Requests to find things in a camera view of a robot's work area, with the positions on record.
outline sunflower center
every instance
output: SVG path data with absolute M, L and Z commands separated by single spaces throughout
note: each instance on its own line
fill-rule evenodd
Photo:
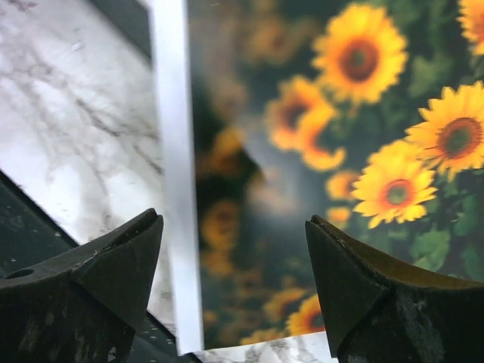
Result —
M 279 33 L 276 34 L 275 37 L 271 41 L 271 47 L 273 50 L 277 51 L 278 49 L 281 49 L 282 46 L 286 43 L 286 37 L 284 34 Z
M 303 104 L 294 104 L 286 110 L 287 126 L 290 129 L 297 128 L 297 122 L 299 118 L 308 110 Z
M 349 43 L 343 51 L 340 67 L 346 77 L 354 82 L 364 82 L 371 77 L 378 65 L 378 50 L 364 39 Z
M 473 118 L 461 117 L 449 123 L 439 135 L 439 147 L 451 159 L 471 154 L 482 140 L 480 124 Z
M 386 187 L 385 200 L 392 206 L 405 206 L 411 201 L 411 183 L 408 180 L 399 179 L 392 181 Z
M 311 321 L 309 322 L 311 327 L 314 329 L 318 329 L 324 326 L 323 322 L 323 315 L 321 314 L 315 314 L 312 318 Z

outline sunflower print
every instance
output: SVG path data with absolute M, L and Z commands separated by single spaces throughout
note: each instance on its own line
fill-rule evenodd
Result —
M 462 35 L 473 45 L 475 55 L 484 54 L 484 2 L 482 0 L 460 0 Z
M 231 250 L 235 247 L 240 230 L 240 210 L 233 200 L 220 200 L 204 214 L 201 234 L 214 250 Z
M 240 344 L 245 346 L 247 344 L 256 344 L 261 342 L 268 342 L 269 340 L 282 339 L 286 337 L 285 332 L 279 331 L 275 328 L 267 330 L 257 330 L 250 337 L 242 338 Z
M 326 216 L 332 225 L 345 229 L 351 217 L 351 209 L 345 206 L 335 206 L 327 210 Z
M 326 192 L 332 200 L 354 200 L 352 195 L 353 183 L 361 173 L 353 170 L 341 170 L 326 181 Z
M 338 147 L 330 152 L 315 144 L 311 144 L 302 154 L 302 161 L 311 169 L 318 172 L 338 169 L 346 159 L 346 149 Z
M 213 310 L 205 310 L 203 312 L 203 325 L 207 328 L 214 327 L 219 321 L 219 316 Z
M 315 40 L 318 56 L 312 65 L 323 72 L 321 84 L 338 101 L 375 103 L 398 83 L 408 58 L 406 45 L 385 8 L 352 3 Z
M 269 138 L 281 150 L 301 150 L 311 141 L 306 135 L 320 132 L 336 111 L 304 76 L 281 83 L 280 93 L 279 99 L 267 105 Z
M 318 31 L 318 25 L 311 19 L 290 23 L 274 9 L 260 8 L 259 11 L 260 16 L 250 23 L 244 41 L 245 60 L 253 66 L 286 64 Z
M 410 160 L 418 159 L 420 148 L 406 140 L 395 140 L 391 144 L 384 145 L 377 153 L 372 153 L 368 163 L 377 163 L 378 160 L 391 160 L 398 155 L 405 155 Z
M 421 205 L 435 198 L 436 188 L 430 185 L 435 172 L 425 167 L 421 160 L 408 156 L 411 147 L 402 148 L 400 141 L 373 155 L 373 163 L 363 170 L 363 175 L 353 185 L 353 196 L 361 202 L 355 212 L 372 216 L 368 227 L 375 228 L 383 220 L 390 223 L 414 221 L 427 214 Z
M 317 333 L 326 330 L 318 294 L 314 294 L 302 302 L 299 311 L 291 314 L 286 324 L 290 335 Z
M 215 278 L 227 278 L 234 273 L 234 265 L 228 251 L 204 252 L 200 259 L 203 267 Z
M 286 319 L 291 313 L 297 311 L 300 299 L 305 294 L 306 290 L 298 287 L 279 291 L 264 305 L 264 311 L 273 322 Z
M 244 171 L 244 140 L 244 132 L 237 127 L 229 126 L 219 132 L 207 158 L 209 170 L 226 177 L 239 176 Z
M 260 268 L 238 271 L 234 276 L 234 283 L 236 294 L 242 299 L 249 299 L 265 294 L 262 270 Z
M 248 102 L 247 87 L 234 76 L 217 77 L 210 84 L 212 108 L 220 120 L 234 123 Z
M 419 109 L 425 120 L 407 130 L 407 139 L 422 149 L 420 157 L 438 166 L 448 179 L 484 164 L 484 88 L 482 81 L 442 89 L 442 98 Z

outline green leaf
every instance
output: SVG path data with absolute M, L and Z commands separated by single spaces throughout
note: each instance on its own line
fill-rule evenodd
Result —
M 380 107 L 385 123 L 392 129 L 408 121 L 408 106 L 405 100 L 395 93 L 387 92 L 380 102 Z
M 388 238 L 388 235 L 385 232 L 378 231 L 372 234 L 369 237 L 367 244 L 384 253 L 392 253 L 392 241 Z
M 392 0 L 389 3 L 392 8 L 392 17 L 399 29 L 409 27 L 420 19 L 420 13 L 423 10 L 423 7 L 419 6 L 421 3 L 415 4 L 409 0 Z
M 430 231 L 415 238 L 410 254 L 415 265 L 430 271 L 438 271 L 445 262 L 450 250 L 451 235 L 447 230 L 438 231 L 433 226 Z
M 408 229 L 400 228 L 388 232 L 388 236 L 393 240 L 407 240 L 408 239 Z
M 479 205 L 475 195 L 469 195 L 462 201 L 463 212 L 454 224 L 456 236 L 467 236 L 479 224 Z
M 435 213 L 439 208 L 439 199 L 433 198 L 425 203 L 425 208 L 427 209 L 428 213 Z
M 429 5 L 429 43 L 434 50 L 442 50 L 448 47 L 448 40 L 442 36 L 444 28 L 449 22 L 455 22 L 458 11 L 454 6 L 448 6 L 449 0 L 432 0 Z
M 368 217 L 364 217 L 362 216 L 361 214 L 358 214 L 356 217 L 355 217 L 355 222 L 356 222 L 356 225 L 358 226 L 358 229 L 365 233 L 368 231 L 368 223 L 369 223 L 370 219 Z
M 482 251 L 474 244 L 470 244 L 462 252 L 461 257 L 469 277 L 484 282 L 484 255 Z
M 453 63 L 452 58 L 441 52 L 435 53 L 431 60 L 421 55 L 416 56 L 411 65 L 409 95 L 417 98 L 432 91 L 439 91 L 442 85 L 446 84 Z
M 457 184 L 455 181 L 451 181 L 449 183 L 446 183 L 444 186 L 444 197 L 452 197 L 454 195 L 459 195 L 459 190 L 457 188 Z

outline black metal piece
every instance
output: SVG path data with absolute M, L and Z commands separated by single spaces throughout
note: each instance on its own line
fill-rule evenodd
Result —
M 0 280 L 8 362 L 126 362 L 145 317 L 163 219 L 153 209 Z
M 340 363 L 484 361 L 484 284 L 409 265 L 317 216 L 306 236 Z
M 78 247 L 78 244 L 0 170 L 0 278 Z M 129 363 L 195 363 L 193 354 L 178 356 L 176 341 L 147 313 L 135 335 Z M 0 352 L 0 362 L 6 361 Z

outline yellow petal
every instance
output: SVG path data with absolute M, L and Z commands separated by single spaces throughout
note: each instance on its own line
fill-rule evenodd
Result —
M 370 220 L 370 223 L 368 224 L 369 229 L 373 229 L 377 227 L 381 223 L 382 219 L 380 216 L 375 216 Z

